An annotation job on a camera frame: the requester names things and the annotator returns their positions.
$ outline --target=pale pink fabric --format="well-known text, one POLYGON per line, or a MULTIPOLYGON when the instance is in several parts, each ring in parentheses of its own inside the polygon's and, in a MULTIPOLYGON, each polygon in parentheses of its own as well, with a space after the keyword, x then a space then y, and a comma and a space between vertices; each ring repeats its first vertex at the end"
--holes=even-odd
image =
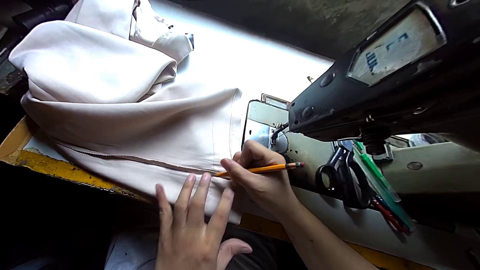
MULTIPOLYGON (((189 173, 223 171, 220 160, 240 150, 241 92, 198 82, 162 88, 192 50, 184 35, 146 0, 81 0, 67 20, 37 26, 10 55, 29 79, 23 107, 64 155, 150 195, 161 183, 172 203, 189 173)), ((207 215, 227 185, 213 179, 207 215)))

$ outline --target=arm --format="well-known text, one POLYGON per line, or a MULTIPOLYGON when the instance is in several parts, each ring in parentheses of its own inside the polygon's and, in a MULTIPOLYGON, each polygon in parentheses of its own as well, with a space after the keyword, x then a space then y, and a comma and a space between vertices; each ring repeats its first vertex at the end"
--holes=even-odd
POLYGON ((308 269, 377 269, 300 203, 286 171, 254 174, 245 169, 283 163, 281 155, 254 141, 247 141, 233 160, 222 160, 231 179, 282 223, 308 269))

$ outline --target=scissors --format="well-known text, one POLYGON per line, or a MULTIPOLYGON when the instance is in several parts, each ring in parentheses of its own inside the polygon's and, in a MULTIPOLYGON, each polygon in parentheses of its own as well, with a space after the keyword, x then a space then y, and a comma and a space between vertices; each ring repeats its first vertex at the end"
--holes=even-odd
POLYGON ((372 189, 362 168, 353 160, 354 154, 352 140, 334 142, 334 153, 317 169, 315 184, 319 194, 341 199, 349 208, 366 209, 372 200, 372 189))

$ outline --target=wrist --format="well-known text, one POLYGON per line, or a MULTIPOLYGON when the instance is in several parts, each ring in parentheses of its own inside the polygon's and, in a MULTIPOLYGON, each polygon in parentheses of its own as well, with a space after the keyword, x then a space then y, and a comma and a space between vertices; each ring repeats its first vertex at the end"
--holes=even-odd
POLYGON ((303 205, 297 199, 295 194, 289 199, 285 199, 284 203, 279 207, 274 213, 272 213, 280 223, 287 222, 288 220, 294 218, 295 214, 301 211, 303 205))

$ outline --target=pencil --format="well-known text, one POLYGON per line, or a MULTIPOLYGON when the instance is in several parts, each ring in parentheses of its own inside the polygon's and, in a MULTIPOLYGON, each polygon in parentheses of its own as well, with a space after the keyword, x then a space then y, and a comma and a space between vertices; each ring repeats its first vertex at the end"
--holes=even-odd
MULTIPOLYGON (((283 170, 293 170, 299 167, 305 167, 305 163, 294 162, 294 163, 288 163, 288 164, 278 164, 278 165, 271 165, 271 166, 260 167, 260 168, 253 168, 248 170, 253 173, 265 173, 265 172, 275 172, 275 171, 283 171, 283 170)), ((225 177, 229 175, 228 175, 228 172, 219 172, 219 173, 216 173, 214 176, 225 177)))

